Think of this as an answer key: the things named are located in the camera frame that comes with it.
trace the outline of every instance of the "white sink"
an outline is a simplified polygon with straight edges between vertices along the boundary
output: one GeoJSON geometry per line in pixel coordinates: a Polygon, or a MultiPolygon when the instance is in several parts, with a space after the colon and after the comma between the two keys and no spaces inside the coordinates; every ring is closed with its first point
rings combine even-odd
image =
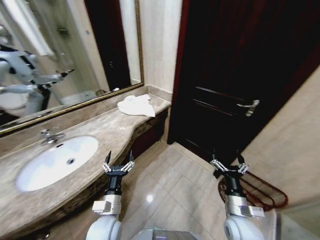
{"type": "Polygon", "coordinates": [[[58,141],[22,169],[16,179],[16,187],[30,192],[54,184],[85,164],[97,149],[98,140],[92,136],[58,141]]]}

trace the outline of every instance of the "marble countertop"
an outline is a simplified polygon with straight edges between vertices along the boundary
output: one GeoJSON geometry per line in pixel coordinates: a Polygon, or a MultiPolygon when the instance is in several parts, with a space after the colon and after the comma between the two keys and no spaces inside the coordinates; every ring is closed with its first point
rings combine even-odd
{"type": "MultiPolygon", "coordinates": [[[[158,114],[170,107],[170,102],[152,94],[150,104],[158,114]]],[[[134,129],[150,117],[126,115],[117,108],[84,121],[65,131],[63,141],[76,136],[93,136],[98,149],[84,165],[58,182],[31,192],[16,189],[16,177],[22,168],[39,153],[53,145],[40,142],[24,147],[0,158],[0,239],[26,225],[40,221],[99,178],[104,171],[100,162],[110,150],[113,164],[129,143],[134,129]]]]}

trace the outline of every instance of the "mirror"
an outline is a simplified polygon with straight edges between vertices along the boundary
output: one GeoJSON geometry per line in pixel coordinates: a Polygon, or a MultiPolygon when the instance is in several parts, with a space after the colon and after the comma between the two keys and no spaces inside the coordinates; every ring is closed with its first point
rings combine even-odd
{"type": "Polygon", "coordinates": [[[0,0],[0,134],[142,85],[138,4],[0,0]]]}

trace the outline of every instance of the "sink drain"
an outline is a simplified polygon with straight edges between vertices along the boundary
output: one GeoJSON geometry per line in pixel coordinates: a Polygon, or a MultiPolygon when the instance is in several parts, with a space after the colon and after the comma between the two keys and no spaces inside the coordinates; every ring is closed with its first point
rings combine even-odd
{"type": "Polygon", "coordinates": [[[76,160],[74,158],[70,158],[68,159],[68,161],[66,161],[66,164],[71,165],[75,162],[76,160]]]}

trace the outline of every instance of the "doorway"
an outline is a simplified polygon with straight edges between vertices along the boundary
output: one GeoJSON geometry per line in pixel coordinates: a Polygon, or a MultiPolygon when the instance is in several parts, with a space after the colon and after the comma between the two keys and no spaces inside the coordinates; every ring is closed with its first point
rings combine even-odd
{"type": "Polygon", "coordinates": [[[184,0],[168,143],[231,164],[320,64],[320,2],[184,0]]]}

